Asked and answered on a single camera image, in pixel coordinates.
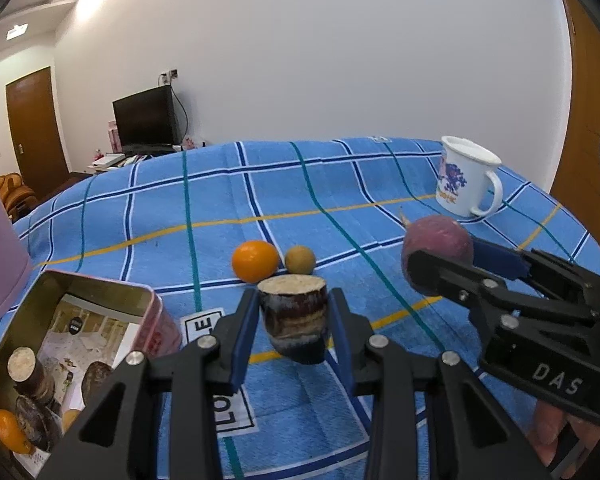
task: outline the yellow stripe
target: yellow stripe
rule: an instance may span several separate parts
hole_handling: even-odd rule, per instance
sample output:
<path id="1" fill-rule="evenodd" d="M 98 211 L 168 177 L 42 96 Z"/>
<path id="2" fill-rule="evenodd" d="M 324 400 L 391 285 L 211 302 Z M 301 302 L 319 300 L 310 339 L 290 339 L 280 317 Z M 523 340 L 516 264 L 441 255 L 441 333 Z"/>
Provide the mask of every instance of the yellow stripe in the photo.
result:
<path id="1" fill-rule="evenodd" d="M 441 299 L 442 299 L 442 296 L 436 296 L 434 298 L 423 298 L 422 300 L 418 301 L 417 303 L 414 303 L 413 305 L 411 305 L 411 308 L 413 310 L 420 310 L 421 308 L 424 308 L 427 305 L 435 303 Z M 401 309 L 398 312 L 394 312 L 393 314 L 389 314 L 388 316 L 385 316 L 381 319 L 374 321 L 371 324 L 371 327 L 374 330 L 378 330 L 378 329 L 385 327 L 391 323 L 395 323 L 396 321 L 399 321 L 399 320 L 407 317 L 408 315 L 409 315 L 408 310 Z M 328 348 L 333 347 L 333 339 L 329 339 L 329 342 L 327 343 L 327 347 Z M 280 359 L 281 357 L 282 357 L 282 355 L 280 355 L 275 350 L 269 350 L 267 352 L 260 352 L 259 354 L 252 355 L 249 359 L 249 364 L 254 365 L 254 364 L 258 364 L 258 363 L 265 363 L 266 361 L 271 361 L 273 359 Z"/>
<path id="2" fill-rule="evenodd" d="M 427 198 L 435 197 L 434 194 L 419 196 L 418 200 L 425 200 Z M 388 205 L 388 204 L 397 204 L 400 202 L 411 202 L 413 198 L 394 198 L 392 200 L 382 200 L 381 202 L 367 202 L 363 204 L 355 204 L 355 205 L 347 205 L 343 207 L 333 207 L 327 209 L 329 213 L 335 213 L 338 211 L 351 211 L 353 209 L 362 209 L 366 207 L 374 207 L 376 205 Z M 215 225 L 226 225 L 226 224 L 247 224 L 249 222 L 257 222 L 259 220 L 279 220 L 283 218 L 297 218 L 299 216 L 307 216 L 307 215 L 315 215 L 320 214 L 320 211 L 317 209 L 312 209 L 308 211 L 298 211 L 296 213 L 281 213 L 276 215 L 263 215 L 263 216 L 249 216 L 247 218 L 228 218 L 225 220 L 211 220 L 208 222 L 196 222 L 191 224 L 192 228 L 197 227 L 210 227 Z M 146 242 L 148 240 L 152 240 L 153 238 L 158 238 L 160 236 L 169 235 L 172 233 L 177 233 L 179 231 L 184 231 L 187 228 L 186 224 L 176 225 L 173 227 L 167 227 L 166 229 L 160 229 L 159 231 L 154 231 L 153 233 L 148 233 L 136 238 L 131 238 L 131 240 L 126 240 L 124 242 L 120 242 L 119 244 L 111 245 L 108 247 L 104 247 L 101 249 L 97 249 L 94 251 L 88 251 L 84 253 L 84 257 L 88 258 L 89 256 L 100 256 L 101 254 L 112 253 L 113 251 L 117 251 L 120 249 L 125 249 L 131 245 L 140 244 L 142 242 Z M 55 264 L 65 264 L 67 262 L 74 262 L 80 259 L 80 254 L 77 256 L 71 256 L 70 258 L 64 258 L 62 260 L 53 260 L 51 262 L 41 262 L 37 264 L 37 267 L 42 265 L 55 265 Z"/>
<path id="3" fill-rule="evenodd" d="M 558 211 L 560 211 L 561 207 L 562 207 L 562 204 L 556 205 L 556 207 L 554 207 L 554 210 L 549 213 L 549 215 L 547 216 L 547 218 L 545 218 L 544 220 L 542 220 L 541 224 L 543 226 L 547 225 L 549 223 L 549 220 L 551 220 L 551 218 L 553 218 L 555 216 L 555 214 Z M 529 235 L 529 238 L 527 238 L 524 242 L 522 242 L 518 246 L 518 248 L 519 249 L 524 249 L 525 247 L 527 247 L 534 240 L 534 238 L 536 238 L 540 234 L 540 231 L 542 231 L 542 228 L 540 226 L 536 227 L 536 229 Z"/>

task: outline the orange chair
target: orange chair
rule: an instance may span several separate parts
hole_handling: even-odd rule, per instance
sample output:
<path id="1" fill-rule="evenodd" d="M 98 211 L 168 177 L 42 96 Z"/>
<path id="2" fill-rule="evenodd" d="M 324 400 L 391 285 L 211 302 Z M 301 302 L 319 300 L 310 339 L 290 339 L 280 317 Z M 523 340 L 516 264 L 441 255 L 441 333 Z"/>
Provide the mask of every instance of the orange chair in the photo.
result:
<path id="1" fill-rule="evenodd" d="M 33 211 L 39 203 L 36 194 L 23 184 L 17 173 L 0 175 L 0 201 L 13 222 Z"/>

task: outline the cable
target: cable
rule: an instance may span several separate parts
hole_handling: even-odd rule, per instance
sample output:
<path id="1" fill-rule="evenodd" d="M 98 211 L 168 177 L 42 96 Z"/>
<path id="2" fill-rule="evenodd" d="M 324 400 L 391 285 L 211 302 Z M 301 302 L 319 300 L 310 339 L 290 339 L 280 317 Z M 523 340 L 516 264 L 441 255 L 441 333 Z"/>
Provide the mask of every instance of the cable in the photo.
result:
<path id="1" fill-rule="evenodd" d="M 184 109 L 184 106 L 182 105 L 182 102 L 180 101 L 179 97 L 176 95 L 176 92 L 173 89 L 173 86 L 171 86 L 171 92 L 173 92 L 173 96 L 176 98 L 176 101 L 180 105 L 180 108 L 182 108 L 182 111 L 184 112 L 184 118 L 187 120 L 186 126 L 184 127 L 184 135 L 182 136 L 182 139 L 184 140 L 184 138 L 187 136 L 187 133 L 189 132 L 189 115 L 187 114 L 187 111 Z"/>
<path id="2" fill-rule="evenodd" d="M 162 74 L 160 74 L 158 76 L 158 86 L 160 86 L 160 83 L 162 83 Z M 182 111 L 184 112 L 184 118 L 186 120 L 185 127 L 184 127 L 184 135 L 182 136 L 182 139 L 184 140 L 184 138 L 187 136 L 187 133 L 189 133 L 189 115 L 187 114 L 187 111 L 184 109 L 184 106 L 182 105 L 182 102 L 180 101 L 180 99 L 176 95 L 176 92 L 173 89 L 173 85 L 169 84 L 169 86 L 171 88 L 171 92 L 173 92 L 173 96 L 176 98 L 176 101 L 178 102 L 178 104 L 180 105 L 180 108 L 182 108 Z"/>

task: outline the metal screw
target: metal screw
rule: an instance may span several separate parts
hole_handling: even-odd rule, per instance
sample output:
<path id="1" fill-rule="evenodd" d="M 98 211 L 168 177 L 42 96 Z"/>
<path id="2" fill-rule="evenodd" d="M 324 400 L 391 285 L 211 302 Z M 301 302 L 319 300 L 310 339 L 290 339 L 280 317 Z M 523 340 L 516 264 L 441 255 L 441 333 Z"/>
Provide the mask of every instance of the metal screw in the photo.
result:
<path id="1" fill-rule="evenodd" d="M 125 357 L 126 364 L 131 366 L 139 365 L 142 361 L 144 361 L 144 354 L 137 350 L 133 352 L 129 352 Z"/>
<path id="2" fill-rule="evenodd" d="M 198 338 L 198 346 L 202 349 L 209 350 L 218 344 L 218 339 L 212 335 L 203 335 Z"/>
<path id="3" fill-rule="evenodd" d="M 504 328 L 515 330 L 520 325 L 520 322 L 517 317 L 512 316 L 511 314 L 502 314 L 502 316 L 500 316 L 500 324 Z"/>
<path id="4" fill-rule="evenodd" d="M 498 286 L 498 282 L 487 278 L 486 280 L 482 280 L 482 284 L 487 288 L 496 288 Z"/>
<path id="5" fill-rule="evenodd" d="M 373 334 L 369 338 L 369 344 L 373 348 L 384 348 L 389 344 L 389 338 L 382 334 Z"/>
<path id="6" fill-rule="evenodd" d="M 460 362 L 460 356 L 452 350 L 442 352 L 442 362 L 445 365 L 456 366 Z"/>

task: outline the printed cartoon on mug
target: printed cartoon on mug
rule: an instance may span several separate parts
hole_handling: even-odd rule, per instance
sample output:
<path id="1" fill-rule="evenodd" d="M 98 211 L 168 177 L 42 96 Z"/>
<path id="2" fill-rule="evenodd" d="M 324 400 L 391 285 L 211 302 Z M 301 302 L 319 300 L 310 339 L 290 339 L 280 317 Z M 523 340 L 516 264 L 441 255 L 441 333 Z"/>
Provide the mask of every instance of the printed cartoon on mug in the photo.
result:
<path id="1" fill-rule="evenodd" d="M 456 203 L 458 189 L 466 185 L 464 173 L 456 164 L 446 163 L 446 150 L 442 150 L 442 158 L 440 158 L 440 170 L 438 172 L 438 180 L 440 181 L 440 195 L 449 203 Z"/>

